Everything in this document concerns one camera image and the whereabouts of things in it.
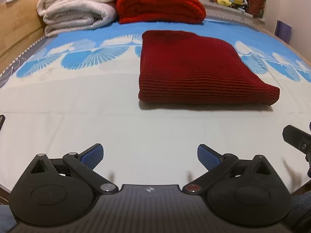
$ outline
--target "screw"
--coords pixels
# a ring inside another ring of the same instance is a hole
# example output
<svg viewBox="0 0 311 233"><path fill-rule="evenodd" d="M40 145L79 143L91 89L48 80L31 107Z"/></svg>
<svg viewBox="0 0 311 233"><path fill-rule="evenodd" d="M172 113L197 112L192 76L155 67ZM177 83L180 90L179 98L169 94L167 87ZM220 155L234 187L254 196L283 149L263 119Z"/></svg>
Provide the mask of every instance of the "screw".
<svg viewBox="0 0 311 233"><path fill-rule="evenodd" d="M195 193L201 190L201 187L197 184L189 184L185 187L188 192Z"/></svg>
<svg viewBox="0 0 311 233"><path fill-rule="evenodd" d="M103 190L105 192L111 192L116 188L116 186L112 183L105 183L105 184L102 184L100 186L100 188L101 188L101 190Z"/></svg>

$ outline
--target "bed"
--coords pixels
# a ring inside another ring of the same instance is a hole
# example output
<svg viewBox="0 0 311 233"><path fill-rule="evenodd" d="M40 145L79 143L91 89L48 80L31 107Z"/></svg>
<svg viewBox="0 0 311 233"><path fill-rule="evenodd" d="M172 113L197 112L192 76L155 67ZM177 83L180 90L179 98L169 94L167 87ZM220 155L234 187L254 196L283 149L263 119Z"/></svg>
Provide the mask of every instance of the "bed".
<svg viewBox="0 0 311 233"><path fill-rule="evenodd" d="M280 99L272 106L140 102L142 34L151 29L183 30L229 42L255 74L280 88ZM36 154L60 158L95 143L103 145L105 156L94 170L113 175L119 187L182 187L189 177L206 172L196 154L201 143L241 159L265 155L289 189L292 180L283 160L303 176L303 183L309 180L304 154L283 141L282 130L291 124L310 132L311 68L258 29L209 17L201 25L113 23L40 42L28 50L38 49L26 62L19 59L20 67L0 89L0 113L6 117L0 132L0 183L7 189Z"/></svg>

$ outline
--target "wall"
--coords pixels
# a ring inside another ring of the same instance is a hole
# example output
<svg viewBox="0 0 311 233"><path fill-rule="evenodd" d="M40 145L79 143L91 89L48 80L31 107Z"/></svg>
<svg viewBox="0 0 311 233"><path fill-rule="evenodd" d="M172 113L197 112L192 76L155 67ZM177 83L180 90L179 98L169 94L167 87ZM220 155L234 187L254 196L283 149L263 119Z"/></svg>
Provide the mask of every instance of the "wall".
<svg viewBox="0 0 311 233"><path fill-rule="evenodd" d="M267 0L265 27L275 32L277 20L293 28L290 45L311 62L310 0Z"/></svg>

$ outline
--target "blue gripper pad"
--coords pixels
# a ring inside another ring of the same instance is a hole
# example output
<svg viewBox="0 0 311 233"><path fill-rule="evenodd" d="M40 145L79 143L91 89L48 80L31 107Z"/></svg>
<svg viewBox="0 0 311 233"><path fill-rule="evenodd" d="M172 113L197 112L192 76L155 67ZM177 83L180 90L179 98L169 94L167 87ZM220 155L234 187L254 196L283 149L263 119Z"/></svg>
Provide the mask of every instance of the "blue gripper pad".
<svg viewBox="0 0 311 233"><path fill-rule="evenodd" d="M82 152L80 156L80 162L93 170L104 158L104 148L101 144L96 144Z"/></svg>
<svg viewBox="0 0 311 233"><path fill-rule="evenodd" d="M208 171L220 164L220 157L222 157L222 155L204 144L199 145L197 149L197 158Z"/></svg>

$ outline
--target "stack of folded blankets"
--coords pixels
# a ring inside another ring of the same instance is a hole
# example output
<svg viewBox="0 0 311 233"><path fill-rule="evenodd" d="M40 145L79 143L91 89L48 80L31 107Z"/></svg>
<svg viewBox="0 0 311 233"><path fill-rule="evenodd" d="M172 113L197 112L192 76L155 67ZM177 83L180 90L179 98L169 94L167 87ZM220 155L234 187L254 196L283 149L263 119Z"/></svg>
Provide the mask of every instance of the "stack of folded blankets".
<svg viewBox="0 0 311 233"><path fill-rule="evenodd" d="M116 0L39 0L37 12L50 37L73 30L96 29L117 18Z"/></svg>
<svg viewBox="0 0 311 233"><path fill-rule="evenodd" d="M201 23L206 16L198 0L118 0L119 23L169 21Z"/></svg>
<svg viewBox="0 0 311 233"><path fill-rule="evenodd" d="M142 35L139 99L147 103L274 104L265 84L229 43L183 31Z"/></svg>

